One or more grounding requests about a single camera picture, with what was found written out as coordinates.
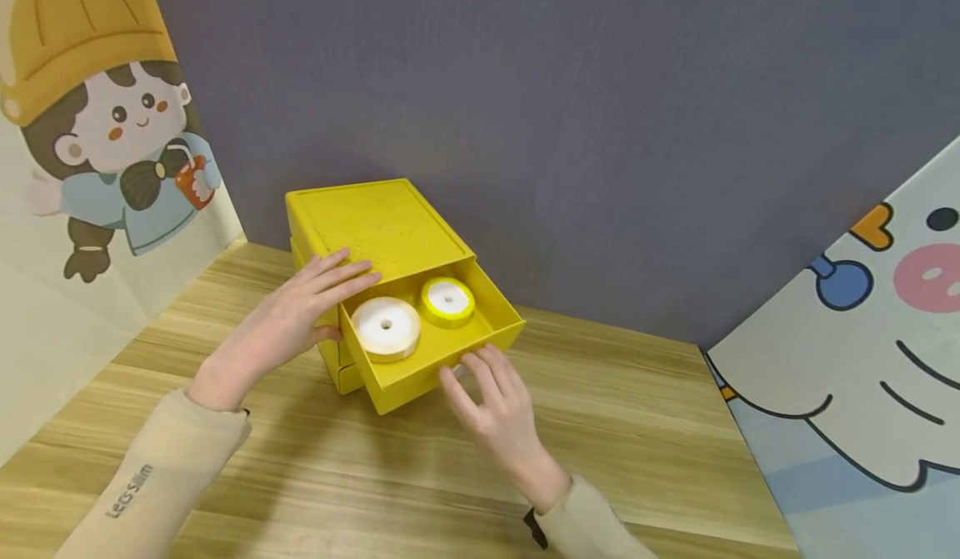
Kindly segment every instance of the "yellow drawer box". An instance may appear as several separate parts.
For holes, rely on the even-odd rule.
[[[354,390],[349,384],[356,383],[352,374],[342,377],[343,372],[356,369],[377,412],[391,412],[436,387],[441,365],[454,365],[464,352],[487,343],[506,349],[523,329],[525,321],[480,268],[473,251],[409,180],[290,192],[286,202],[297,266],[311,255],[347,247],[350,261],[371,260],[383,274],[376,287],[321,320],[339,326],[343,334],[339,344],[321,344],[341,394]],[[424,283],[440,276],[455,277],[473,293],[473,318],[461,327],[436,326],[418,306]],[[362,302],[379,296],[403,299],[421,314],[417,348],[398,362],[372,362],[349,319]]]

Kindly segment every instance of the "gray wall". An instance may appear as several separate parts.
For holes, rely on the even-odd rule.
[[[960,0],[159,0],[247,235],[408,176],[515,302],[712,344],[960,132]]]

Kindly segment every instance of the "cartoon eye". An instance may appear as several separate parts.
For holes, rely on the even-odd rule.
[[[927,216],[927,228],[936,232],[947,231],[960,221],[960,213],[953,207],[940,207]]]

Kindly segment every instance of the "wrist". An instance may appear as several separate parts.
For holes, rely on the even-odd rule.
[[[241,403],[257,384],[259,377],[238,369],[218,353],[204,359],[186,389],[186,396],[200,407],[214,412],[238,412]]]
[[[537,450],[507,469],[511,482],[527,498],[538,515],[550,509],[567,495],[573,480],[551,454],[539,445]]]

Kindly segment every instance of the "pig snout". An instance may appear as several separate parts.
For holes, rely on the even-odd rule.
[[[921,312],[960,312],[960,244],[928,244],[910,251],[894,270],[894,288]]]

